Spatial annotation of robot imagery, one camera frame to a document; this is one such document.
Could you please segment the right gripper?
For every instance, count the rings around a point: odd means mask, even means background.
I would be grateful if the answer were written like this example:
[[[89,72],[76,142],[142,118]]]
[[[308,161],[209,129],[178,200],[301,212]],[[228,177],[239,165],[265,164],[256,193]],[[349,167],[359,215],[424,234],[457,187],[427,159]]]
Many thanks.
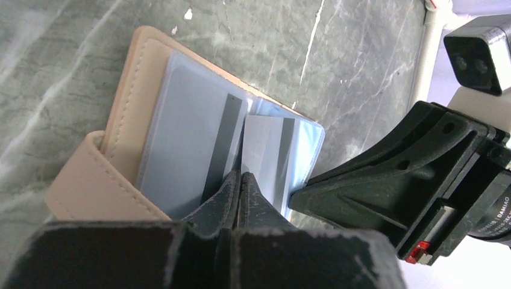
[[[291,209],[384,234],[399,258],[432,265],[465,237],[510,246],[509,133],[417,102],[373,147],[291,195]]]

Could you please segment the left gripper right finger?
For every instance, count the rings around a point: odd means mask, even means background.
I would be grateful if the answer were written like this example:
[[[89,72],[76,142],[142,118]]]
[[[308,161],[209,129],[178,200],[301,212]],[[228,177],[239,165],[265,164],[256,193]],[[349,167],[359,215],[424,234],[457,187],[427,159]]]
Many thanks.
[[[241,177],[231,235],[230,288],[405,288],[395,251],[377,231],[298,229]]]

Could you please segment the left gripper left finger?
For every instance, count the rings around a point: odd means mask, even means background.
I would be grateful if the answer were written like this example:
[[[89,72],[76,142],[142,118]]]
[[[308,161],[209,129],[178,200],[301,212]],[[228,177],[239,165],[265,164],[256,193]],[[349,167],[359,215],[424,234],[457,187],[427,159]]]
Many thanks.
[[[29,240],[3,288],[228,288],[241,175],[187,220],[60,221]]]

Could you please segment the white credit card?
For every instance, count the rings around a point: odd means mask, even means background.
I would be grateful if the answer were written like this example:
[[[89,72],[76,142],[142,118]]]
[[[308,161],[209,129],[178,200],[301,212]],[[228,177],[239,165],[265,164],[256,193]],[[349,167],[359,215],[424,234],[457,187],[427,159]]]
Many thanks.
[[[242,171],[255,176],[263,197],[282,216],[294,177],[296,123],[289,117],[248,116],[243,129]]]
[[[238,86],[170,65],[139,167],[139,191],[170,218],[186,217],[233,168],[247,112]]]

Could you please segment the tan leather card holder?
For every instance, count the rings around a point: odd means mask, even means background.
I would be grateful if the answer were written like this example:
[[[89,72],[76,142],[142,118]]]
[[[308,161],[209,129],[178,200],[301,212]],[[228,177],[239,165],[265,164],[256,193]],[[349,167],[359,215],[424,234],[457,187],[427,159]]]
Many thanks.
[[[59,220],[235,217],[242,175],[279,219],[314,168],[324,128],[151,26],[133,34],[103,131],[46,192]]]

